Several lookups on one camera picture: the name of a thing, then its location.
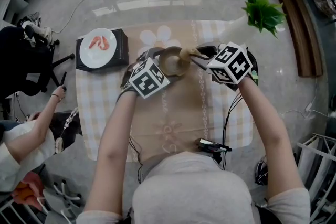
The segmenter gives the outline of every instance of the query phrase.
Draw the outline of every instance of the orange cloth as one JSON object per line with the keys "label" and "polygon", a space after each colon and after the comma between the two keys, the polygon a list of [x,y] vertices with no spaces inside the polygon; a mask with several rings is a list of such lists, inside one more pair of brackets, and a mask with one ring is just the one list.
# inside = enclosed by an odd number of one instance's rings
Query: orange cloth
{"label": "orange cloth", "polygon": [[44,186],[38,174],[29,172],[12,192],[12,197],[17,204],[31,205],[42,211],[37,197],[43,197],[43,190]]}

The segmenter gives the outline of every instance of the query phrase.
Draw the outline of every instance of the green plant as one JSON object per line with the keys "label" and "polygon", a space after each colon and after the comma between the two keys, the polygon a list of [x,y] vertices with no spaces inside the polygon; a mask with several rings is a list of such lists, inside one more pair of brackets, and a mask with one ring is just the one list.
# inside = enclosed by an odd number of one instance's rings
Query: green plant
{"label": "green plant", "polygon": [[277,7],[281,4],[272,4],[268,0],[247,0],[246,8],[242,8],[248,15],[248,24],[259,28],[260,32],[264,29],[270,31],[275,37],[276,25],[282,23],[286,14],[278,11]]}

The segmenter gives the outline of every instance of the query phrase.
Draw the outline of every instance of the shrimp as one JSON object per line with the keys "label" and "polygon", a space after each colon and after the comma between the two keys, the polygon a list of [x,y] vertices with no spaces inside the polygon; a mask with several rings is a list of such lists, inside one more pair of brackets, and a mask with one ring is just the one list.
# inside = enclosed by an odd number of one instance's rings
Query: shrimp
{"label": "shrimp", "polygon": [[110,44],[107,41],[106,37],[103,36],[102,38],[103,38],[104,47],[101,46],[101,43],[98,44],[98,46],[101,50],[107,50],[108,48],[110,48]]}
{"label": "shrimp", "polygon": [[90,46],[89,46],[89,49],[91,49],[97,42],[98,42],[98,46],[100,47],[101,37],[94,37]]}

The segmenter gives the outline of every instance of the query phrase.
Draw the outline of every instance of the flower pattern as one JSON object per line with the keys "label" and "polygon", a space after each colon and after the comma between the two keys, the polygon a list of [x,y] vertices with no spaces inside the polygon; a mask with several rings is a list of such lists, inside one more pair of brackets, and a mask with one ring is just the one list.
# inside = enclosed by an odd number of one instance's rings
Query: flower pattern
{"label": "flower pattern", "polygon": [[160,139],[162,139],[163,145],[162,149],[166,153],[175,153],[177,152],[177,145],[179,144],[178,138],[176,136],[177,129],[181,127],[181,123],[176,123],[175,121],[171,121],[169,119],[169,116],[166,114],[165,120],[161,120],[159,124],[153,124],[153,127],[155,127],[157,130],[156,134],[160,135]]}
{"label": "flower pattern", "polygon": [[181,46],[177,39],[170,39],[172,31],[167,25],[161,25],[157,30],[157,35],[150,30],[144,30],[140,33],[140,40],[145,46],[138,51],[138,56],[153,47]]}

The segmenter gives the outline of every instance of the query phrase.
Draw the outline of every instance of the marble floor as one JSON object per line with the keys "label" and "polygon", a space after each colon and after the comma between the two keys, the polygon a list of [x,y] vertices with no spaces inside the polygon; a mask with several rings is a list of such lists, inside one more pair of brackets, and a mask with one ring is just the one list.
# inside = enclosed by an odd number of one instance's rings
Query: marble floor
{"label": "marble floor", "polygon": [[[241,7],[245,0],[27,0],[29,6],[20,17],[40,12],[42,26],[50,26],[60,31],[77,7],[69,24],[59,34],[53,34],[60,40],[54,60],[75,52],[77,37],[98,27],[118,27],[149,22],[164,22],[183,19],[233,20],[244,14]],[[282,114],[289,110],[304,111],[315,95],[313,109],[323,113],[327,111],[328,87],[326,73],[323,77],[303,79],[297,76],[295,53],[288,25],[280,25],[278,39],[263,31],[262,38],[251,39],[247,44],[259,64],[260,88],[272,104]],[[63,63],[56,69],[56,75],[67,71],[67,96],[57,108],[58,111],[76,107],[76,82],[74,62]],[[41,111],[55,86],[50,83],[47,93],[34,97],[20,96],[22,109],[26,113]],[[324,132],[325,119],[319,114],[303,118],[298,112],[283,115],[292,145],[303,140],[312,131]],[[253,142],[246,147],[234,150],[230,155],[229,169],[241,176],[249,188],[256,191],[254,184],[255,165],[264,155],[257,130],[254,130]],[[95,163],[91,161],[84,147],[83,139],[78,135],[74,145],[47,162],[50,174],[69,178],[76,183],[83,197],[86,198],[91,186]],[[124,186],[124,208],[131,205],[131,197],[137,187],[136,163],[128,163]]]}

